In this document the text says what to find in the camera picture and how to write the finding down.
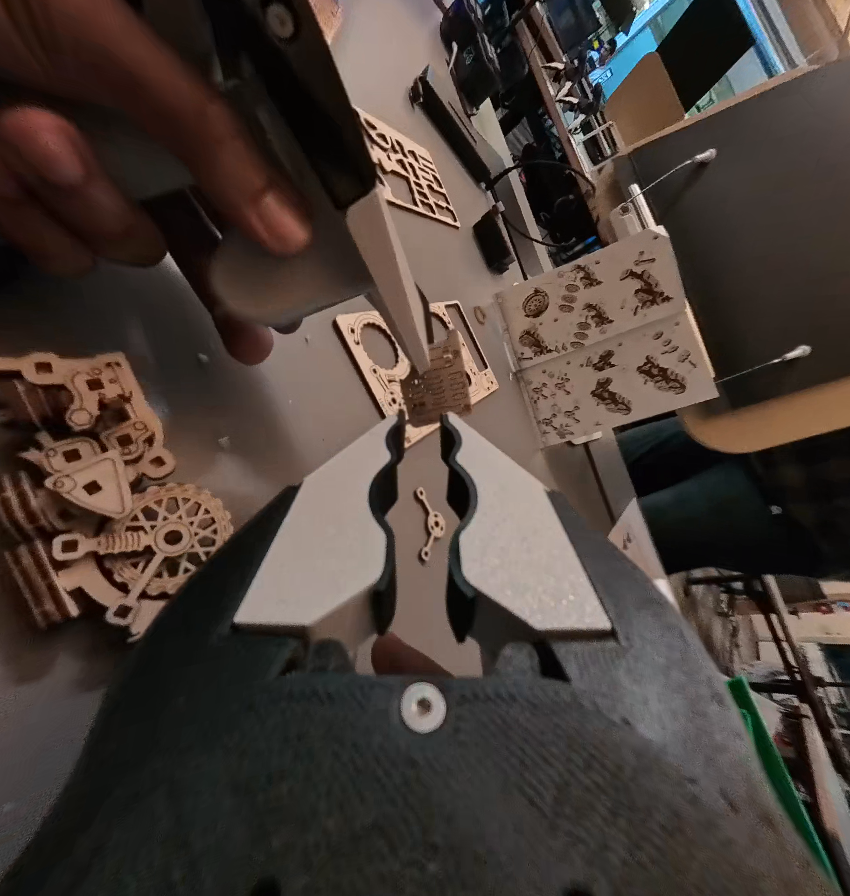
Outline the slotted small wooden plate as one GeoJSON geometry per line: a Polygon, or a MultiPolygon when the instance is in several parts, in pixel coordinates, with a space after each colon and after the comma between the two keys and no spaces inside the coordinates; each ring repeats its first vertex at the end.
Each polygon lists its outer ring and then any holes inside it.
{"type": "Polygon", "coordinates": [[[439,423],[443,415],[471,413],[471,385],[464,361],[464,340],[451,329],[430,347],[430,365],[424,373],[411,371],[401,382],[405,415],[414,427],[439,423]]]}

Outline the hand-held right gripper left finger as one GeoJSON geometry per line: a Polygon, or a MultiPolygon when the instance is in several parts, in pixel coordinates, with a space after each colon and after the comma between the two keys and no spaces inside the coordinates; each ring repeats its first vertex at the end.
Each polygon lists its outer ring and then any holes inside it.
{"type": "Polygon", "coordinates": [[[297,487],[233,617],[243,631],[339,644],[350,660],[386,633],[397,606],[396,539],[404,412],[335,454],[297,487]]]}

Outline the white-tipped metal pin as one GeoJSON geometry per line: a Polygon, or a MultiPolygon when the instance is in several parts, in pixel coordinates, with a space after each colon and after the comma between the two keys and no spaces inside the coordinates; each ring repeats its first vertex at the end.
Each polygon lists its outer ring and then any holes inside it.
{"type": "Polygon", "coordinates": [[[663,181],[667,180],[671,176],[673,176],[681,171],[684,171],[687,168],[694,167],[694,166],[709,165],[717,158],[717,156],[718,156],[717,148],[709,148],[707,150],[697,153],[696,155],[692,156],[691,158],[687,159],[686,161],[679,163],[674,168],[665,172],[663,175],[655,178],[655,180],[653,180],[649,184],[644,185],[640,190],[640,195],[644,195],[648,191],[652,190],[656,185],[660,185],[663,181]]]}
{"type": "Polygon", "coordinates": [[[719,377],[714,382],[717,385],[722,385],[724,383],[731,382],[738,378],[741,378],[741,377],[744,377],[747,375],[751,375],[751,374],[755,374],[757,372],[760,372],[762,370],[765,370],[769,367],[772,367],[772,366],[775,366],[778,364],[786,364],[786,363],[790,363],[795,360],[803,359],[805,357],[810,356],[812,351],[813,351],[813,349],[809,344],[800,344],[799,346],[796,346],[794,349],[789,350],[789,351],[779,355],[778,357],[772,358],[772,359],[765,361],[761,364],[755,364],[746,369],[738,371],[737,373],[719,377]]]}

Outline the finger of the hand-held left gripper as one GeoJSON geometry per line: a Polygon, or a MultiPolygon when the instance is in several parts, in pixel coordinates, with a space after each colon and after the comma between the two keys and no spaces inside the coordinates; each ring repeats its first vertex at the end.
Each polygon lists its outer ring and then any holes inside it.
{"type": "Polygon", "coordinates": [[[416,372],[431,364],[433,330],[428,300],[417,286],[395,222],[379,186],[345,213],[345,222],[372,280],[370,297],[416,372]]]}

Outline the wooden puzzle sheet frame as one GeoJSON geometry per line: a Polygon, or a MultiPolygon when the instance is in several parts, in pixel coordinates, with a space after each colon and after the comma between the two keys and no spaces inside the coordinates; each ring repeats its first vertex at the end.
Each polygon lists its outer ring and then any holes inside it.
{"type": "Polygon", "coordinates": [[[386,201],[459,230],[460,220],[431,153],[365,110],[355,106],[354,112],[386,201]]]}

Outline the grey desk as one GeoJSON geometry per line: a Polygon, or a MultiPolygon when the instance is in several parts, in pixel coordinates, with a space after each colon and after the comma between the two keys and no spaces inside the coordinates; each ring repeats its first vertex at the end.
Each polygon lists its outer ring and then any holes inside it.
{"type": "MultiPolygon", "coordinates": [[[[416,279],[431,300],[464,308],[499,388],[468,423],[606,534],[634,497],[613,437],[540,449],[492,300],[523,280],[490,274],[472,236],[486,210],[430,122],[408,100],[414,77],[444,61],[433,2],[343,2],[333,43],[357,106],[426,147],[461,219],[459,230],[392,209],[416,279]]],[[[162,416],[175,479],[207,488],[239,529],[287,485],[337,454],[381,416],[334,330],[355,298],[275,335],[265,363],[224,351],[211,318],[167,261],[153,269],[99,265],[83,280],[25,273],[0,291],[0,353],[88,356],[123,351],[162,416]]],[[[0,427],[0,472],[18,466],[19,433],[0,427]]],[[[0,525],[0,878],[70,775],[99,700],[133,646],[94,615],[39,631],[3,555],[0,525]]]]}

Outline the small black box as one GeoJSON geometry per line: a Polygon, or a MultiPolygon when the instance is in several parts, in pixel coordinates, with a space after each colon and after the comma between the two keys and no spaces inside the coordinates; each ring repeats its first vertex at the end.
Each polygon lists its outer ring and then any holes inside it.
{"type": "Polygon", "coordinates": [[[473,236],[488,270],[497,275],[506,273],[516,257],[500,214],[495,210],[486,211],[473,224],[473,236]]]}

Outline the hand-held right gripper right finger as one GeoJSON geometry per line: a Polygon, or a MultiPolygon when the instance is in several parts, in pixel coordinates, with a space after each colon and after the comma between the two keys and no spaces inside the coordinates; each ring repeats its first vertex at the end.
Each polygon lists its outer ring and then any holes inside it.
{"type": "Polygon", "coordinates": [[[555,493],[454,413],[440,420],[448,548],[446,614],[491,674],[513,644],[603,641],[614,628],[553,502],[555,493]]]}

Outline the green folder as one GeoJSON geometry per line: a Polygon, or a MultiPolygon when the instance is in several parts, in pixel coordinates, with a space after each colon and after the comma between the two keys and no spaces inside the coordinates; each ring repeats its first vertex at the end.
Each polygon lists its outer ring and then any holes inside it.
{"type": "Polygon", "coordinates": [[[739,708],[745,729],[749,734],[755,753],[764,769],[770,789],[775,794],[780,808],[789,818],[790,823],[800,835],[818,868],[834,883],[836,892],[842,894],[842,888],[835,874],[830,857],[819,838],[808,811],[800,797],[799,790],[793,783],[790,772],[774,739],[767,728],[766,721],[758,708],[755,697],[744,677],[734,677],[727,681],[727,689],[739,708]]]}

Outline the person's leg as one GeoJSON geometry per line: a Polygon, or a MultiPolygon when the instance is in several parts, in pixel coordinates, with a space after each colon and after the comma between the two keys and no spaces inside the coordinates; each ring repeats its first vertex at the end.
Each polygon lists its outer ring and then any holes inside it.
{"type": "Polygon", "coordinates": [[[754,454],[704,447],[676,417],[617,439],[668,574],[850,581],[850,427],[754,454]]]}

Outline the assembled wooden gear model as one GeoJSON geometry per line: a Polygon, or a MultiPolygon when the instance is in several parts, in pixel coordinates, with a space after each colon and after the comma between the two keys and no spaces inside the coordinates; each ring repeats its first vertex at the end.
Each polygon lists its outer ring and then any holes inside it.
{"type": "Polygon", "coordinates": [[[209,490],[172,479],[163,423],[121,352],[0,355],[0,426],[28,433],[0,473],[4,552],[35,625],[91,604],[129,642],[232,535],[209,490]]]}

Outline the wooden disc link piece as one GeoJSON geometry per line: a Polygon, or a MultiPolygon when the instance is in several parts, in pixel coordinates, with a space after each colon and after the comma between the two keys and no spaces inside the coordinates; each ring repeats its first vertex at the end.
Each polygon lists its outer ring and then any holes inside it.
{"type": "Polygon", "coordinates": [[[426,537],[419,550],[419,562],[424,566],[428,565],[431,561],[432,549],[435,542],[440,541],[446,533],[446,521],[442,513],[432,507],[424,487],[416,487],[413,495],[424,514],[424,531],[426,537]]]}

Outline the wooden puzzle sheet with gear holes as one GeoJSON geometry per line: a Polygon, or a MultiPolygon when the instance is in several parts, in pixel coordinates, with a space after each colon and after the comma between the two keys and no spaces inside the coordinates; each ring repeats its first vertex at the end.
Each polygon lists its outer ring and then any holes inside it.
{"type": "MultiPolygon", "coordinates": [[[[469,392],[476,404],[496,392],[498,380],[487,363],[481,344],[471,329],[462,305],[457,301],[436,302],[431,315],[438,329],[457,329],[461,333],[469,392]]],[[[337,315],[334,329],[347,349],[362,377],[375,405],[383,417],[406,410],[401,393],[401,381],[411,372],[411,365],[382,316],[373,310],[337,315]],[[378,364],[364,345],[368,331],[381,335],[393,352],[393,362],[378,364]]]]}

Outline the black monitor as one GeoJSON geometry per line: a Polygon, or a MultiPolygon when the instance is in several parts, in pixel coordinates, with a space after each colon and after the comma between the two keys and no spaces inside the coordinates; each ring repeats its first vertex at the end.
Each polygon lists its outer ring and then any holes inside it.
{"type": "Polygon", "coordinates": [[[657,48],[685,112],[755,45],[736,1],[693,1],[657,48]]]}

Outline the dark board with wooden edge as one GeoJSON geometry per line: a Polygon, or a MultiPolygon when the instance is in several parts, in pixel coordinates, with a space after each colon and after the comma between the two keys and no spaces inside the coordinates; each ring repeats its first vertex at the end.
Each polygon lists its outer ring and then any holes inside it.
{"type": "Polygon", "coordinates": [[[719,385],[678,412],[696,441],[746,454],[850,427],[850,56],[790,73],[628,148],[621,190],[669,233],[719,385]]]}

